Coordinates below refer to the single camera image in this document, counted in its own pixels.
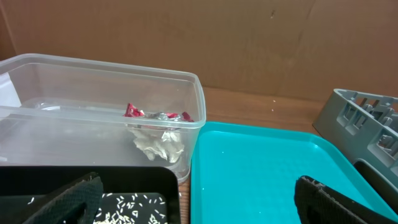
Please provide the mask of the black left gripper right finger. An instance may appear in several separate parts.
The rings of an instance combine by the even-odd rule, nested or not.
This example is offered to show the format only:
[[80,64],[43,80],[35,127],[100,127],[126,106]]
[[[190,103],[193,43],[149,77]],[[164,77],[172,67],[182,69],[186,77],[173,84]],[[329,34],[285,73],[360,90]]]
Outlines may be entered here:
[[302,224],[397,224],[307,175],[295,183],[294,202]]

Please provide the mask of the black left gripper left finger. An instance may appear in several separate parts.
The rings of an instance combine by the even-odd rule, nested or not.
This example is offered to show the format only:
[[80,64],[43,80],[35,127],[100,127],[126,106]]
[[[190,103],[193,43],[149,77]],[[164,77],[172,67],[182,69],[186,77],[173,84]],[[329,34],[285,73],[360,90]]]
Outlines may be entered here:
[[103,183],[90,172],[32,202],[21,223],[93,223],[103,196]]

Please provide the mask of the rice food scraps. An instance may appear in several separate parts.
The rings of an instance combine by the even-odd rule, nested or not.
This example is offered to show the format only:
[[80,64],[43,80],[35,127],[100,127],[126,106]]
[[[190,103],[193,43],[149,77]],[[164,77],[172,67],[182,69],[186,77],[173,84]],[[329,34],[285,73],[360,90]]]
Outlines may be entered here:
[[166,199],[159,193],[105,193],[92,224],[168,224]]

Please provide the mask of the white napkin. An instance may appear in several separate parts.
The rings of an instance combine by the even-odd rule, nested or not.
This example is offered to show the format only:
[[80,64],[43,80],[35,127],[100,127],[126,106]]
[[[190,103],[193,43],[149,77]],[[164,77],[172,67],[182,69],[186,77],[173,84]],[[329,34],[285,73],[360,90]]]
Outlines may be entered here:
[[185,149],[178,132],[133,128],[129,129],[129,132],[135,136],[136,147],[151,161],[159,156],[169,163],[175,163]]

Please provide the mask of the red snack wrapper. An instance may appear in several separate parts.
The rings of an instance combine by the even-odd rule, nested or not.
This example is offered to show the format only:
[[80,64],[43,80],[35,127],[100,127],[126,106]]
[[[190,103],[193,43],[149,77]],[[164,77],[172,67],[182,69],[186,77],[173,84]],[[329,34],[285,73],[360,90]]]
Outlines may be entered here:
[[176,131],[183,128],[198,128],[186,111],[182,113],[144,112],[136,108],[132,103],[127,104],[123,117],[146,120],[146,122],[138,124],[132,122],[123,123],[125,127],[133,129]]

